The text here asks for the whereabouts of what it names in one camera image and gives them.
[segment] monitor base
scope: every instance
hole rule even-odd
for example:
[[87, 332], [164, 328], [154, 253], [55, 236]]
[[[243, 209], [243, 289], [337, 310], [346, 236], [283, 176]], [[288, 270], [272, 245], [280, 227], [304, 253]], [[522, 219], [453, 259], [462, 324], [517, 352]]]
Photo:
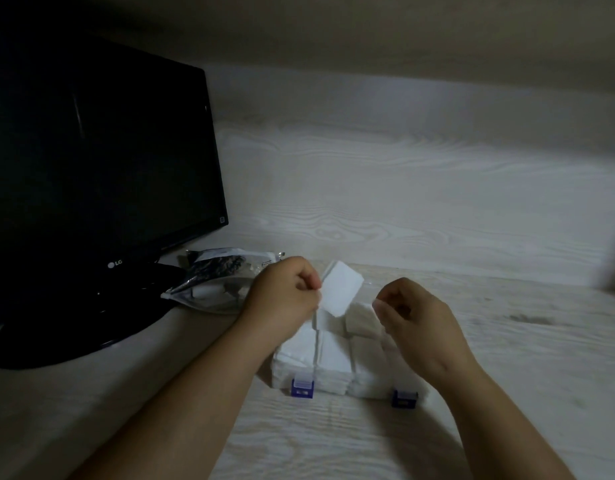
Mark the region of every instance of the monitor base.
[[65, 362], [140, 332], [176, 305], [160, 294], [184, 275], [176, 266], [135, 265], [113, 280], [17, 306], [0, 330], [0, 368]]

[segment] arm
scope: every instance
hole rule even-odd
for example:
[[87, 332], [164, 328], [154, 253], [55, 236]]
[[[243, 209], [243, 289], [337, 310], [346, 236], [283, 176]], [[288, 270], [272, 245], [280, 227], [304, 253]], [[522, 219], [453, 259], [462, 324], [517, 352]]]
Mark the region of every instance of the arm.
[[405, 361], [443, 396], [477, 479], [573, 480], [564, 462], [480, 367], [445, 303], [401, 278], [373, 306]]
[[237, 322], [71, 480], [207, 478], [256, 371], [316, 310], [320, 287], [318, 274], [303, 258], [268, 266], [253, 283]]

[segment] white wooden desk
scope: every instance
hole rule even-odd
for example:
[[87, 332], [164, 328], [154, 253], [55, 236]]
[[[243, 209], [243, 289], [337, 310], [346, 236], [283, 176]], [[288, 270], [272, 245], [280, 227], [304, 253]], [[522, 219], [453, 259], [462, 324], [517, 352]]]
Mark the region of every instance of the white wooden desk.
[[[453, 308], [475, 354], [580, 479], [615, 479], [615, 297], [531, 282], [359, 266], [401, 275]], [[0, 480], [60, 480], [207, 347], [230, 318], [176, 308], [119, 344], [31, 371], [0, 370]], [[255, 377], [214, 479], [461, 479], [469, 472], [444, 401], [415, 411]]]

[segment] clear plastic bag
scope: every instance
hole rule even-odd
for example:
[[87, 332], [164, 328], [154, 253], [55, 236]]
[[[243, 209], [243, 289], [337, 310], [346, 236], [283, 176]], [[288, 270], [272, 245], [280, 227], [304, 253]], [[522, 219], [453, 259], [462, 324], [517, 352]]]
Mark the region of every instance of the clear plastic bag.
[[184, 280], [161, 295], [203, 312], [238, 313], [255, 277], [285, 253], [219, 248], [188, 250], [189, 270]]

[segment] monitor screen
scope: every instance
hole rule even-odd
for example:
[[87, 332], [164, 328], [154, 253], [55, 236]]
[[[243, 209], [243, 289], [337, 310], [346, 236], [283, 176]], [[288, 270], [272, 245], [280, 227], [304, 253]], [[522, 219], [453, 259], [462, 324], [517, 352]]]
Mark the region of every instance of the monitor screen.
[[0, 33], [0, 275], [97, 273], [227, 223], [205, 74]]

